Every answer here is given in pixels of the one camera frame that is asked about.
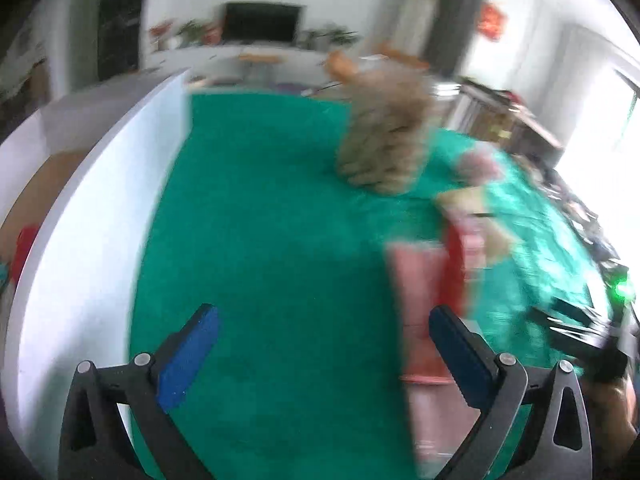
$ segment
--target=green cloth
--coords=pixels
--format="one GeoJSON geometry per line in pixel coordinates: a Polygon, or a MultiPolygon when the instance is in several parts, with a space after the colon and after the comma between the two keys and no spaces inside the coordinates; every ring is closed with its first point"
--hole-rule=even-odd
{"type": "MultiPolygon", "coordinates": [[[[193,97],[142,262],[130,354],[155,349],[201,303],[220,308],[220,339],[172,412],[219,480],[416,478],[385,244],[440,235],[431,199],[457,186],[452,168],[474,141],[437,132],[415,190],[383,198],[335,174],[348,113],[291,96],[193,97]]],[[[500,160],[506,180],[486,188],[488,203],[522,244],[484,272],[474,317],[495,351],[549,366],[559,355],[527,306],[585,301],[593,264],[500,160]]],[[[137,431],[134,444],[158,476],[137,431]]]]}

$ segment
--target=blue gripper pad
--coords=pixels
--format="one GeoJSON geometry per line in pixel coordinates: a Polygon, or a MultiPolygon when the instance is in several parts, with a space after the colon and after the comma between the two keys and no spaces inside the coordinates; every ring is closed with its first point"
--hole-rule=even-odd
{"type": "Polygon", "coordinates": [[[495,354],[489,345],[443,306],[431,311],[429,336],[466,403],[481,412],[487,410],[494,400],[498,375],[495,354]]]}
{"type": "Polygon", "coordinates": [[[218,310],[211,307],[200,317],[158,374],[156,399],[165,413],[176,408],[184,399],[188,387],[218,339],[219,326],[218,310]]]}

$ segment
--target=cabinet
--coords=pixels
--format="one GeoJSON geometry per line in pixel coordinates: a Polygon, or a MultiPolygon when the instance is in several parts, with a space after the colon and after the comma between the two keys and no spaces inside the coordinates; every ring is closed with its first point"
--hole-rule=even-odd
{"type": "Polygon", "coordinates": [[[262,54],[281,56],[283,62],[276,67],[276,83],[296,83],[322,87],[330,82],[324,71],[326,54],[298,48],[272,46],[197,46],[153,52],[143,58],[144,68],[157,68],[163,73],[172,73],[185,68],[193,75],[210,78],[242,77],[240,54],[262,54]]]}

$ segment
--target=window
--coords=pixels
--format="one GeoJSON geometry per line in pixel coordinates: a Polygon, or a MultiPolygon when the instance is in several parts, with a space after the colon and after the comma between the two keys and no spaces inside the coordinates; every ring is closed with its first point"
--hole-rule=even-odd
{"type": "Polygon", "coordinates": [[[640,274],[640,89],[607,68],[595,79],[558,171],[599,215],[607,238],[640,274]]]}

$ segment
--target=stuffed animal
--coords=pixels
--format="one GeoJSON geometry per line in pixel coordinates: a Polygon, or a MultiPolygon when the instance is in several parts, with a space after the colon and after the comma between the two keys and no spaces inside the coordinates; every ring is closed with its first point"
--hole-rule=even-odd
{"type": "Polygon", "coordinates": [[[426,161],[432,104],[420,73],[394,61],[360,72],[339,52],[329,57],[327,70],[344,83],[352,103],[338,174],[380,194],[409,191],[426,161]]]}

